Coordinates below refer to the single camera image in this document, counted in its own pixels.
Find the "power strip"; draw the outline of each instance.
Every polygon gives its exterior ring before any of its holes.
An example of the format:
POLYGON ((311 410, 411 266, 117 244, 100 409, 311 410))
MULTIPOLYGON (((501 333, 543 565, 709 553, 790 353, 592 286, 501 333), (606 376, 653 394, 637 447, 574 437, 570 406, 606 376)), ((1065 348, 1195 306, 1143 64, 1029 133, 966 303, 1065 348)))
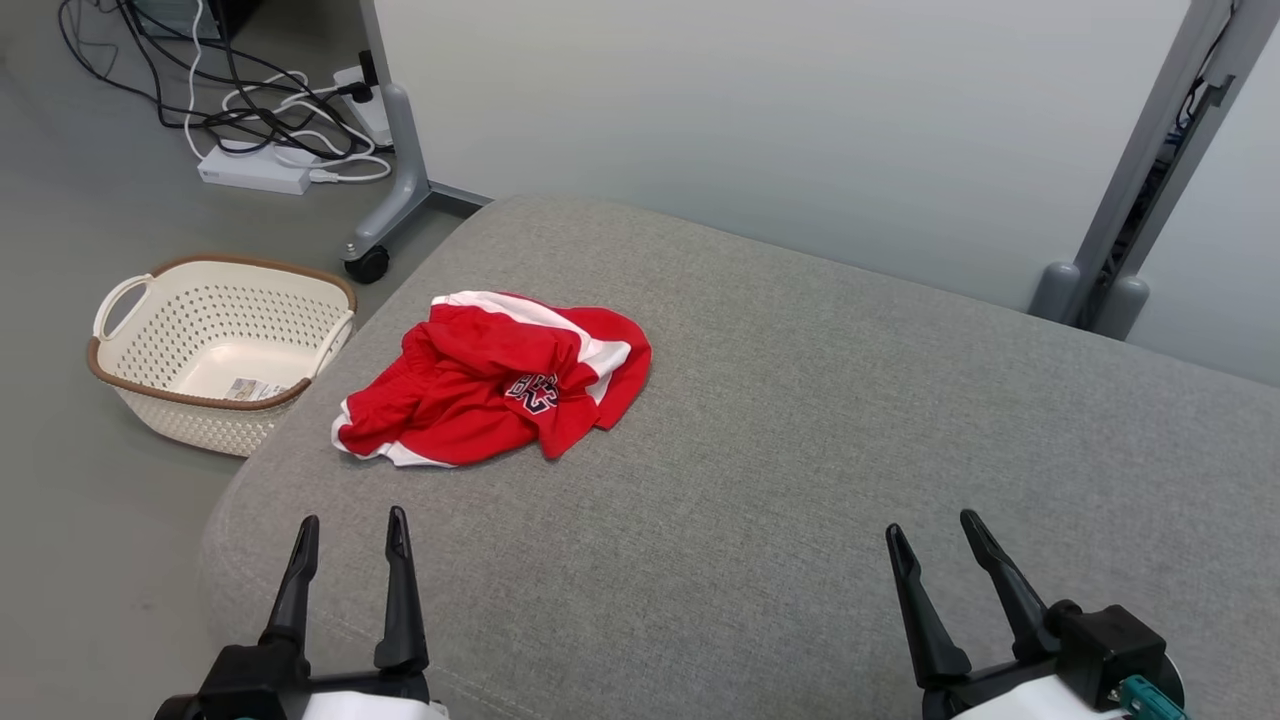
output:
MULTIPOLYGON (((355 82, 365 82, 365 72, 360 65, 333 73, 333 82, 338 87, 344 87, 355 82)), ((351 109, 351 113, 360 120, 360 127, 365 128, 369 138, 379 147, 392 143, 392 126, 387 120, 387 105, 383 105, 383 88, 376 85, 370 87, 374 99, 369 102, 356 102, 351 95, 343 95, 342 100, 351 109)))
MULTIPOLYGON (((224 140, 223 143, 233 149, 248 149, 256 145, 237 140, 224 140)), ((280 147, 279 151, 294 163, 315 161, 314 155, 296 147, 280 147)), ((200 178, 212 184, 266 190, 285 195, 302 195, 311 186, 311 170, 280 164, 275 159, 275 149, 270 145, 257 152, 243 155, 228 155, 221 149, 214 147, 200 161, 198 169, 200 178)))

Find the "paper label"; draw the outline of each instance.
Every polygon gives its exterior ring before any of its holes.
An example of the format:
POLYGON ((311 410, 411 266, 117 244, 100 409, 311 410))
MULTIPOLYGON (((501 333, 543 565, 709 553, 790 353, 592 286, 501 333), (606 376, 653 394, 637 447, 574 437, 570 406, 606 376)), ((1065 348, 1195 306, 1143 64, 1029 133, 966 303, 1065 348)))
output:
POLYGON ((251 380, 248 378, 236 378, 232 383, 232 389, 227 391, 227 400, 265 400, 268 397, 274 397, 289 388, 284 386, 274 386, 266 380, 251 380))

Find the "white laundry basket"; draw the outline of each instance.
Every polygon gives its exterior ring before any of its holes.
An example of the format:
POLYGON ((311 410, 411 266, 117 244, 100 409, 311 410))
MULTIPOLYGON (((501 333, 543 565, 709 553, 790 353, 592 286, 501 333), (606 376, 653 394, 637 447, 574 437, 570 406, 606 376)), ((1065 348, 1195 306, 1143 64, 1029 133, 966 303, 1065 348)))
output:
POLYGON ((326 273, 183 258, 106 296, 88 365, 157 433, 246 456, 347 342, 355 313, 351 286, 326 273), (113 307, 138 287, 108 331, 113 307))

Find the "red jersey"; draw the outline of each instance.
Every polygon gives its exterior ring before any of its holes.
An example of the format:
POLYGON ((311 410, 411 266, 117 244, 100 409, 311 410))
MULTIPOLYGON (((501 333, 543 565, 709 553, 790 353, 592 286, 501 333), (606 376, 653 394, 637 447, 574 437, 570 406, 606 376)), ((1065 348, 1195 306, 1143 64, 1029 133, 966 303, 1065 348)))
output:
POLYGON ((622 418, 652 356, 640 327, 612 310, 497 292, 434 299, 401 347, 343 401, 338 450, 452 468, 538 439, 547 457, 559 457, 593 427, 622 418))

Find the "gray fabric surface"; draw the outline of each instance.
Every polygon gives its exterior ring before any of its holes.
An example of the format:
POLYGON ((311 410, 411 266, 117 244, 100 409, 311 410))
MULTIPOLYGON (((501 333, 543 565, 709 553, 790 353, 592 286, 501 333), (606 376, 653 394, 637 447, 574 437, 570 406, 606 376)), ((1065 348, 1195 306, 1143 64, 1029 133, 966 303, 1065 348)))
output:
POLYGON ((918 717, 884 527, 975 666, 1010 657, 959 527, 1050 602, 1171 642, 1197 717, 1274 715, 1280 391, 946 292, 577 199, 463 224, 361 329, 214 512, 220 642, 251 642, 321 519, 308 655, 367 667, 387 509, 408 511, 433 691, 457 720, 918 717), (329 446, 430 299, 604 305, 654 347, 612 432, 398 470, 329 446))

